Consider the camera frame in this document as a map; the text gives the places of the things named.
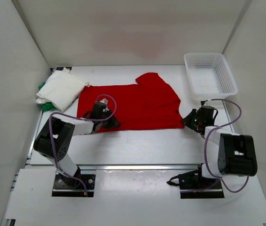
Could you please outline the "white t-shirt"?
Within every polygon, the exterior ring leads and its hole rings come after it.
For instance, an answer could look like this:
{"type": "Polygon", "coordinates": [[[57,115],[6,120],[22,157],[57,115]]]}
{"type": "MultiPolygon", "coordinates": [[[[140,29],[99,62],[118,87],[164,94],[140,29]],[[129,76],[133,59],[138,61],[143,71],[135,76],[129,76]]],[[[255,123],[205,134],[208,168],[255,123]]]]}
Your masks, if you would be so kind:
{"type": "Polygon", "coordinates": [[[47,79],[46,85],[54,89],[49,100],[59,111],[64,112],[90,83],[72,75],[68,70],[55,70],[47,79]]]}

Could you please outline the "green t-shirt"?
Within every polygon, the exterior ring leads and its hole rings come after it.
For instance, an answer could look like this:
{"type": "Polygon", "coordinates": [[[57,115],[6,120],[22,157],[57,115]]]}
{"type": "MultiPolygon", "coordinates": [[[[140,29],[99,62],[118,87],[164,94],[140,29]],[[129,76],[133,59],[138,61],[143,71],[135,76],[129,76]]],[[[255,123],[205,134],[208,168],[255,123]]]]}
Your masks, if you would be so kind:
{"type": "Polygon", "coordinates": [[[46,82],[39,85],[38,89],[39,91],[36,94],[38,99],[36,100],[36,103],[41,105],[41,110],[43,112],[55,110],[56,107],[51,100],[49,100],[49,98],[53,95],[54,89],[46,85],[46,82]]]}

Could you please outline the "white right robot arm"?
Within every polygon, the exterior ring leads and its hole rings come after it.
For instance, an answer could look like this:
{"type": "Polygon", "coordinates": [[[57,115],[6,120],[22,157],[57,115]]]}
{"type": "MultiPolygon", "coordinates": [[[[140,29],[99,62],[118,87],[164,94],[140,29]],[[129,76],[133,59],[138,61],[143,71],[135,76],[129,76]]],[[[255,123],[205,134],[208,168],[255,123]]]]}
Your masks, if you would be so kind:
{"type": "Polygon", "coordinates": [[[181,120],[181,123],[205,139],[204,161],[201,172],[194,175],[194,184],[205,188],[211,178],[221,179],[224,176],[253,177],[258,171],[254,140],[250,135],[239,135],[214,125],[218,110],[212,106],[201,106],[181,120]],[[215,161],[209,162],[207,144],[218,146],[215,161]]]}

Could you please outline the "red t-shirt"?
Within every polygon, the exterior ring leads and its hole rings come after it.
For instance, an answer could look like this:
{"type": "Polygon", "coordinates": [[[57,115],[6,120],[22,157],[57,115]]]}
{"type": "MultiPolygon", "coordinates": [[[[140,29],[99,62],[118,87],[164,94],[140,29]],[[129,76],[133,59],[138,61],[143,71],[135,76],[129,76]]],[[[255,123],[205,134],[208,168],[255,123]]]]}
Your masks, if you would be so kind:
{"type": "Polygon", "coordinates": [[[180,98],[158,73],[145,73],[135,84],[85,87],[78,99],[77,117],[91,111],[96,100],[106,98],[120,122],[120,130],[182,129],[180,98]]]}

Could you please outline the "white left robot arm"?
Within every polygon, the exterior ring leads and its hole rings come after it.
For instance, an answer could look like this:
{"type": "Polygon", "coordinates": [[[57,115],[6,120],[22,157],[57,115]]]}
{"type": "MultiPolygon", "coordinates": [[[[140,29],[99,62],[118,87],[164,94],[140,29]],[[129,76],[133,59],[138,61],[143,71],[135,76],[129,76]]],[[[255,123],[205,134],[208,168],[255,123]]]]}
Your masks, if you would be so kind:
{"type": "Polygon", "coordinates": [[[62,119],[52,113],[42,130],[37,135],[33,148],[40,155],[50,160],[58,172],[65,178],[65,183],[70,188],[77,188],[81,182],[81,171],[70,156],[68,149],[74,136],[89,135],[101,128],[114,129],[121,125],[114,113],[108,108],[108,100],[96,101],[92,110],[83,118],[76,118],[63,113],[62,119]]]}

